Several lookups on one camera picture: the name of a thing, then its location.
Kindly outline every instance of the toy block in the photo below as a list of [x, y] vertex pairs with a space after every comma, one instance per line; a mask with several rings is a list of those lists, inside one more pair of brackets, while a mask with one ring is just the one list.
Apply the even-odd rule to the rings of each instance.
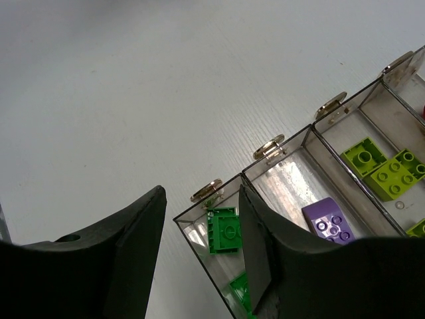
[[414, 176], [416, 181], [425, 177], [425, 165], [409, 150], [402, 150], [395, 158]]
[[207, 228], [210, 254], [237, 253], [242, 247], [239, 216], [235, 207], [208, 209]]
[[417, 180], [396, 158], [393, 158], [366, 176], [364, 182], [382, 201], [392, 201], [411, 188]]
[[245, 308], [248, 319], [257, 318], [252, 314], [251, 307], [251, 299], [250, 299], [250, 291], [248, 287], [248, 277], [246, 276], [246, 272], [243, 272], [239, 276], [237, 276], [233, 281], [229, 284], [233, 295], [239, 300], [242, 306]]
[[342, 245], [355, 241], [343, 212], [332, 198], [327, 197], [301, 210], [311, 232], [317, 236]]
[[386, 156], [370, 138], [365, 138], [345, 150], [341, 158], [360, 178], [368, 176], [387, 161]]
[[421, 220], [415, 226], [410, 228], [406, 233], [411, 237], [425, 238], [425, 219]]

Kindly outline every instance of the purple toy block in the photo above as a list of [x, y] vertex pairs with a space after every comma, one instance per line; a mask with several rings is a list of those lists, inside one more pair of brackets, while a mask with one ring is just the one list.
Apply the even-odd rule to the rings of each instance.
[[343, 212], [332, 198], [305, 206], [302, 212], [311, 231], [317, 236], [342, 245], [355, 240]]

